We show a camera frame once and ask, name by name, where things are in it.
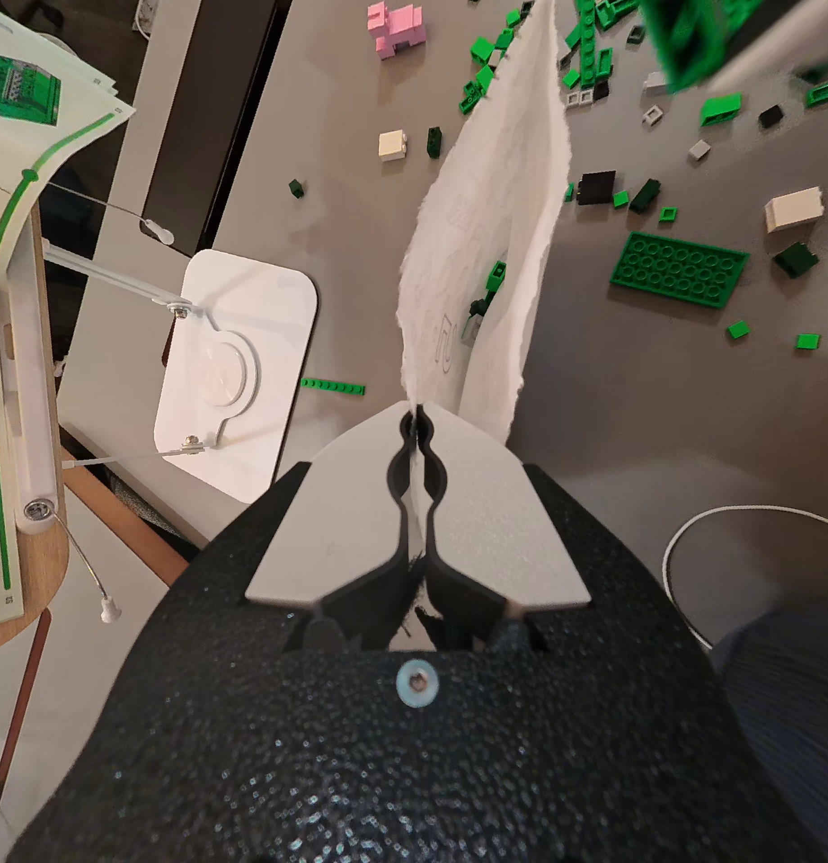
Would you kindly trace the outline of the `person's trousered leg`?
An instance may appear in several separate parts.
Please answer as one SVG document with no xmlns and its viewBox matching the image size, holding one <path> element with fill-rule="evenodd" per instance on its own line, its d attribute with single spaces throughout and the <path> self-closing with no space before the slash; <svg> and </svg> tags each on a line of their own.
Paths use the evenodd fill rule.
<svg viewBox="0 0 828 863">
<path fill-rule="evenodd" d="M 753 753 L 828 860 L 828 605 L 775 609 L 709 659 Z"/>
</svg>

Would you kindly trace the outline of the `grey desk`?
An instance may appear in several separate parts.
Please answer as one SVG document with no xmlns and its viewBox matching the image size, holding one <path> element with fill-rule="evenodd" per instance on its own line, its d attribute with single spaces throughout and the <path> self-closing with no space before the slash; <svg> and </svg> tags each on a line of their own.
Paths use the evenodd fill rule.
<svg viewBox="0 0 828 863">
<path fill-rule="evenodd" d="M 401 399 L 399 268 L 439 167 L 427 128 L 449 151 L 469 47 L 494 37 L 514 2 L 423 2 L 427 43 L 398 62 L 373 56 L 365 2 L 294 2 L 214 247 L 311 276 L 320 310 L 307 373 L 363 383 L 365 397 L 299 396 L 279 470 Z M 657 61 L 650 39 L 615 44 L 611 95 L 571 111 L 570 175 L 615 169 L 635 191 L 661 183 L 673 225 L 608 207 L 567 206 L 553 236 L 536 328 L 509 439 L 602 520 L 656 575 L 671 536 L 697 512 L 774 504 L 828 518 L 828 104 L 807 84 L 764 71 L 737 118 L 699 126 L 705 93 L 659 101 L 642 125 Z M 779 104 L 783 120 L 761 129 Z M 381 133 L 403 129 L 407 156 L 382 163 Z M 704 139 L 710 154 L 687 155 Z M 296 200 L 290 180 L 306 194 Z M 765 204 L 820 187 L 816 222 L 768 234 Z M 612 286 L 632 231 L 750 253 L 725 308 Z M 746 320 L 732 341 L 725 328 Z M 799 333 L 821 336 L 798 351 Z"/>
</svg>

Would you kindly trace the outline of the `green sloped toy brick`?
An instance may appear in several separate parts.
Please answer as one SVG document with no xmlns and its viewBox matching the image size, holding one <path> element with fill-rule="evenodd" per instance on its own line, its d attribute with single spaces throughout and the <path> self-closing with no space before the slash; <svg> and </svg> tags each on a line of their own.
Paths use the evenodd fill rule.
<svg viewBox="0 0 828 863">
<path fill-rule="evenodd" d="M 729 122 L 739 115 L 742 107 L 742 92 L 708 98 L 700 109 L 700 128 Z"/>
</svg>

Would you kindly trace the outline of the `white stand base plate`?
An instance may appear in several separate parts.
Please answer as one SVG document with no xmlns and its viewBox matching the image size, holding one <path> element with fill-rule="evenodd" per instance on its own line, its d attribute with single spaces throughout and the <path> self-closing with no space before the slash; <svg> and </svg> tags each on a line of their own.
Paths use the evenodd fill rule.
<svg viewBox="0 0 828 863">
<path fill-rule="evenodd" d="M 183 275 L 154 442 L 236 501 L 271 485 L 318 312 L 300 271 L 215 250 Z"/>
</svg>

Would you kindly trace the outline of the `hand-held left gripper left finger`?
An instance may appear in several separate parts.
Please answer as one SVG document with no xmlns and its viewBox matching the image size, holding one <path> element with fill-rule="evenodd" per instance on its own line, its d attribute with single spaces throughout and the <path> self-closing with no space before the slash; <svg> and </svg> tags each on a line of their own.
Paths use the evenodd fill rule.
<svg viewBox="0 0 828 863">
<path fill-rule="evenodd" d="M 334 620 L 364 650 L 389 646 L 417 592 L 403 503 L 413 425 L 410 405 L 397 403 L 318 452 L 246 589 L 249 602 Z"/>
</svg>

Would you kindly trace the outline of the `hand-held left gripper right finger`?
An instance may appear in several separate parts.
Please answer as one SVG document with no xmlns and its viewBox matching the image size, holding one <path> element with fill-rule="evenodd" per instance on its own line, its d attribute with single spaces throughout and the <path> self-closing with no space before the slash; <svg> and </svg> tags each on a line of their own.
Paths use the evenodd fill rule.
<svg viewBox="0 0 828 863">
<path fill-rule="evenodd" d="M 522 462 L 440 405 L 419 406 L 419 527 L 429 601 L 473 640 L 592 602 Z"/>
</svg>

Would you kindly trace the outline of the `wood-edged pale desk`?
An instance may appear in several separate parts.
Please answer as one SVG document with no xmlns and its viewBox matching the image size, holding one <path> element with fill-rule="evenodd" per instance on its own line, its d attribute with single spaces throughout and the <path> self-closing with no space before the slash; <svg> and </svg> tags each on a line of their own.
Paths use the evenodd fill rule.
<svg viewBox="0 0 828 863">
<path fill-rule="evenodd" d="M 39 662 L 0 800 L 0 861 L 57 788 L 96 725 L 141 628 L 187 562 L 122 504 L 100 476 L 69 469 L 65 506 L 74 538 L 121 609 L 101 620 L 101 596 L 75 549 L 51 601 L 42 649 L 37 624 L 0 647 L 0 759 L 28 661 Z"/>
</svg>

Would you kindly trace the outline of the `white printed paper bag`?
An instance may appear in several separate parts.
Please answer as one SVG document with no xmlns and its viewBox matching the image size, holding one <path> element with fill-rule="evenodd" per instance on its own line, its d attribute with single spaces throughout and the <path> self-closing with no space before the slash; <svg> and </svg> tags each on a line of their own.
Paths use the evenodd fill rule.
<svg viewBox="0 0 828 863">
<path fill-rule="evenodd" d="M 534 2 L 422 201 L 401 267 L 402 383 L 416 430 L 411 502 L 434 648 L 470 651 L 590 596 L 506 446 L 571 147 L 557 2 Z"/>
</svg>

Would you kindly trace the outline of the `pile of green toy bricks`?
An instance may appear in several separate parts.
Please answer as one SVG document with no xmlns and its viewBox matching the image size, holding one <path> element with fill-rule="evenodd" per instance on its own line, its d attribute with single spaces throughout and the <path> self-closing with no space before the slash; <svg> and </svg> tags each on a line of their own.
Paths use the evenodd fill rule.
<svg viewBox="0 0 828 863">
<path fill-rule="evenodd" d="M 522 16 L 532 22 L 509 26 L 514 40 L 496 76 L 488 85 L 474 80 L 466 86 L 461 107 L 473 118 L 421 202 L 400 288 L 421 281 L 459 284 L 490 249 L 508 249 L 524 279 L 545 264 L 571 162 L 559 65 L 578 50 L 581 92 L 574 96 L 594 89 L 598 2 L 577 2 L 579 20 L 567 38 L 556 27 L 556 2 L 526 6 Z M 761 72 L 714 74 L 699 85 L 710 83 L 710 93 L 722 96 Z"/>
</svg>

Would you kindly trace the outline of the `large green toy plate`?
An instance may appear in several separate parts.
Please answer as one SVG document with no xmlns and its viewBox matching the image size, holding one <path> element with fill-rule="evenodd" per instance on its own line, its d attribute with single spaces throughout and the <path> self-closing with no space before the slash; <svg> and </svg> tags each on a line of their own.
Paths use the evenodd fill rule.
<svg viewBox="0 0 828 863">
<path fill-rule="evenodd" d="M 743 251 L 632 231 L 609 283 L 720 310 L 732 297 L 750 257 Z"/>
</svg>

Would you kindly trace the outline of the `pink toy pig figure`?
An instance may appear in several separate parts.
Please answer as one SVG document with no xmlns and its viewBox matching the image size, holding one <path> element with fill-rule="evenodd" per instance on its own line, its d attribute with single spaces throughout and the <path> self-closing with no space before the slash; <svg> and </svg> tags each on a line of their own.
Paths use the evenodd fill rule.
<svg viewBox="0 0 828 863">
<path fill-rule="evenodd" d="M 400 47 L 415 47 L 427 39 L 421 6 L 388 9 L 386 2 L 378 2 L 367 7 L 366 15 L 367 31 L 380 59 L 395 57 Z"/>
</svg>

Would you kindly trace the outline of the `grey felt divider strip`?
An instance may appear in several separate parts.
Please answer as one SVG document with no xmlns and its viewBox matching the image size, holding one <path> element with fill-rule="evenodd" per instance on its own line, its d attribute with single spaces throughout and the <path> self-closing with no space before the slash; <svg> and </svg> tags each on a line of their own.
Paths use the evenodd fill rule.
<svg viewBox="0 0 828 863">
<path fill-rule="evenodd" d="M 160 512 L 152 507 L 132 488 L 128 486 L 116 473 L 103 468 L 100 476 L 114 496 L 124 504 L 131 512 L 149 525 L 161 539 L 171 547 L 177 554 L 187 562 L 191 561 L 200 553 L 199 548 L 192 544 L 177 528 L 171 524 Z"/>
</svg>

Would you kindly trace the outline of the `toy brick instruction booklet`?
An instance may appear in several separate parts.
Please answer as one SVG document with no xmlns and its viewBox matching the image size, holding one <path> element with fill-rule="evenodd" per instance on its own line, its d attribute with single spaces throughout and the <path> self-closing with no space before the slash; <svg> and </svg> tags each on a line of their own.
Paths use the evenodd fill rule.
<svg viewBox="0 0 828 863">
<path fill-rule="evenodd" d="M 0 624 L 25 614 L 19 533 L 59 508 L 32 213 L 64 162 L 132 113 L 112 80 L 0 12 Z"/>
</svg>

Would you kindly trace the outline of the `large white toy brick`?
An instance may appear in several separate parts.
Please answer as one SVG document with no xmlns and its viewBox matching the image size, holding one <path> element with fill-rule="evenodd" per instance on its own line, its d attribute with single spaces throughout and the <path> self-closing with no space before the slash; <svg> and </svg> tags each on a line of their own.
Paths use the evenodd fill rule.
<svg viewBox="0 0 828 863">
<path fill-rule="evenodd" d="M 768 234 L 816 222 L 825 211 L 820 187 L 774 197 L 764 207 L 764 220 Z"/>
</svg>

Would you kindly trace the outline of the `dark brown toy tile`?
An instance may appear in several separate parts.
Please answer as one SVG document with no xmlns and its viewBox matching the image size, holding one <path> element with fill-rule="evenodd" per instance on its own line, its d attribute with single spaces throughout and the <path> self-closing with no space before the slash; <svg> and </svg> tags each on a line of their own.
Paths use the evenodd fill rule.
<svg viewBox="0 0 828 863">
<path fill-rule="evenodd" d="M 576 190 L 580 206 L 603 205 L 613 201 L 616 171 L 583 173 Z"/>
</svg>

